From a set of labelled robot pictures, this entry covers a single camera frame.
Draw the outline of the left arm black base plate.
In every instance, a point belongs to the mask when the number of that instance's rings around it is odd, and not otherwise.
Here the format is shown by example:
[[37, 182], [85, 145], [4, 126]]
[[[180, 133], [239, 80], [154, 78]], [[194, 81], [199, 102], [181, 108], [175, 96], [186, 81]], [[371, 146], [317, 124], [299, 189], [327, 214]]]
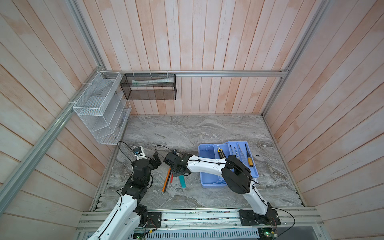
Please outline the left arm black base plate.
[[162, 213], [161, 212], [149, 212], [143, 216], [132, 212], [127, 220], [123, 221], [124, 228], [150, 228], [158, 229], [161, 227]]

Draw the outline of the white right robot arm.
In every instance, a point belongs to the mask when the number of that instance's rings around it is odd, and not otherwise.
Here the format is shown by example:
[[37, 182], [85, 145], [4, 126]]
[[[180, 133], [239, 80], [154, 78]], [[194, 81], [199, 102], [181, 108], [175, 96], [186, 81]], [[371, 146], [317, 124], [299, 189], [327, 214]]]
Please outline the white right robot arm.
[[196, 155], [184, 154], [182, 157], [169, 152], [164, 163], [175, 177], [190, 173], [207, 173], [222, 177], [231, 191], [242, 195], [252, 207], [255, 214], [267, 216], [271, 205], [257, 190], [257, 182], [251, 171], [234, 155], [226, 159], [207, 159]]

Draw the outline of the teal utility knife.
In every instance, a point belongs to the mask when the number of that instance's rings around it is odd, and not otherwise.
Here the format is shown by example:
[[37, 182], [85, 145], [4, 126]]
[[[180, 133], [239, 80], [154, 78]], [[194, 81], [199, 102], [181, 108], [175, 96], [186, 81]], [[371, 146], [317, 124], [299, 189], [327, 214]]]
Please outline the teal utility knife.
[[186, 182], [185, 182], [185, 178], [183, 175], [179, 176], [179, 181], [180, 181], [181, 187], [183, 189], [185, 189], [186, 188]]

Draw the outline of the red sleeved hex key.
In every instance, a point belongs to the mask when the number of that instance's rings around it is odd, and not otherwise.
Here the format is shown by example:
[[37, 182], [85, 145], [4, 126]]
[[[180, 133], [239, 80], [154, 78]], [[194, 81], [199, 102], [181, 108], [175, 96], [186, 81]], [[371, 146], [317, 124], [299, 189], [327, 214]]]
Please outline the red sleeved hex key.
[[173, 176], [173, 174], [171, 174], [170, 182], [169, 182], [169, 186], [172, 186], [172, 184], [173, 184], [173, 178], [174, 178], [174, 176]]

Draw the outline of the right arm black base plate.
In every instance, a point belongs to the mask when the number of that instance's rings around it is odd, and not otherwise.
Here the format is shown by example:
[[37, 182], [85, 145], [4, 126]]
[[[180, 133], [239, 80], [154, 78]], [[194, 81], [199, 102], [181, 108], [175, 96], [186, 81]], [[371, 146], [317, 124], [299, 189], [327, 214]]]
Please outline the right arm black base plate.
[[278, 212], [274, 209], [268, 209], [265, 215], [258, 215], [252, 210], [239, 210], [242, 226], [260, 226], [260, 225], [281, 225]]

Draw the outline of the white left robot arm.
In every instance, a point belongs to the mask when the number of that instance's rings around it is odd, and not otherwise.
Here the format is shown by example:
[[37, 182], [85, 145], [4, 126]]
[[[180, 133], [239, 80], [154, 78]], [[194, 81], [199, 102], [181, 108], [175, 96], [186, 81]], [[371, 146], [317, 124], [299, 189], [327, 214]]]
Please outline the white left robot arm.
[[149, 158], [143, 147], [133, 150], [133, 172], [119, 194], [120, 198], [90, 240], [126, 240], [137, 227], [147, 224], [148, 208], [140, 204], [153, 184], [152, 171], [161, 165], [159, 157]]

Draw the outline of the clear handled tester screwdriver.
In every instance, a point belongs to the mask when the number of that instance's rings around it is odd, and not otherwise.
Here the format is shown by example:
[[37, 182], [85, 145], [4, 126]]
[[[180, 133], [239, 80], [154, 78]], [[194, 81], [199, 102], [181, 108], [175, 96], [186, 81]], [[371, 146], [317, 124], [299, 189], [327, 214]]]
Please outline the clear handled tester screwdriver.
[[238, 144], [238, 149], [239, 149], [240, 156], [241, 156], [241, 158], [242, 158], [243, 163], [246, 164], [246, 163], [247, 163], [247, 159], [246, 159], [246, 157], [245, 157], [245, 155], [244, 155], [242, 149], [240, 148], [240, 144]]

